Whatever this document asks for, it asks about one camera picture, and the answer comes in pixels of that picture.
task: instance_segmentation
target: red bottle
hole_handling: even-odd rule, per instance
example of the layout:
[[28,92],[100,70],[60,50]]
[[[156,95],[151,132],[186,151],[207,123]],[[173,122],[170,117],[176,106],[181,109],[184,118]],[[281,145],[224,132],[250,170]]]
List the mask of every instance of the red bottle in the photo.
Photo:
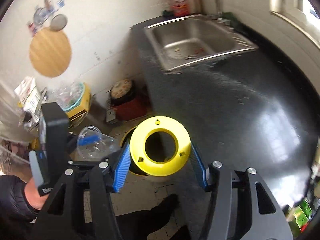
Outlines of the red bottle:
[[176,17],[189,15],[189,4],[187,0],[172,0],[172,9]]

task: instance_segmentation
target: cutting board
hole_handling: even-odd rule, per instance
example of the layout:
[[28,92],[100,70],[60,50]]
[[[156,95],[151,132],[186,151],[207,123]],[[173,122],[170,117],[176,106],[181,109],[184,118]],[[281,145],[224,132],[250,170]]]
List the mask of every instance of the cutting board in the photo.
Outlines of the cutting board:
[[46,77],[57,77],[68,68],[71,46],[63,31],[43,28],[32,38],[29,57],[33,67]]

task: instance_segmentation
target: dark countertop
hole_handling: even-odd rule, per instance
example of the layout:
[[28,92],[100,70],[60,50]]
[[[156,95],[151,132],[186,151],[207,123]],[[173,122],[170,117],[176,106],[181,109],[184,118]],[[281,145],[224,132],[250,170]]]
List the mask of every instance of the dark countertop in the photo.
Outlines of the dark countertop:
[[[215,160],[240,171],[254,167],[281,207],[299,201],[318,138],[319,97],[307,79],[252,30],[248,38],[259,50],[166,73],[143,29],[164,20],[151,19],[132,30],[153,110],[184,125],[206,167]],[[188,209],[184,213],[195,238],[210,196],[196,188],[191,173],[187,165],[176,178],[192,181],[181,205]]]

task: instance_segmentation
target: clear plastic cup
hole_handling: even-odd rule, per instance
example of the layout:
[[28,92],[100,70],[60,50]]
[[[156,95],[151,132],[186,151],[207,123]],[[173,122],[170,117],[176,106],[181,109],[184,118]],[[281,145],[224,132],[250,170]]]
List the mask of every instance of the clear plastic cup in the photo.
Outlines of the clear plastic cup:
[[117,139],[101,133],[94,126],[87,126],[78,136],[77,150],[79,155],[88,161],[99,161],[120,150],[120,146]]

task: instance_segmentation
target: stainless steel sink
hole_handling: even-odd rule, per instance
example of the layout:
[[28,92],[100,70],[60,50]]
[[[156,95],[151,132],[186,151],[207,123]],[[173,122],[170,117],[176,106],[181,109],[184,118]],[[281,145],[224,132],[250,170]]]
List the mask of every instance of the stainless steel sink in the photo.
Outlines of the stainless steel sink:
[[203,15],[161,22],[145,31],[166,71],[258,48],[232,28]]

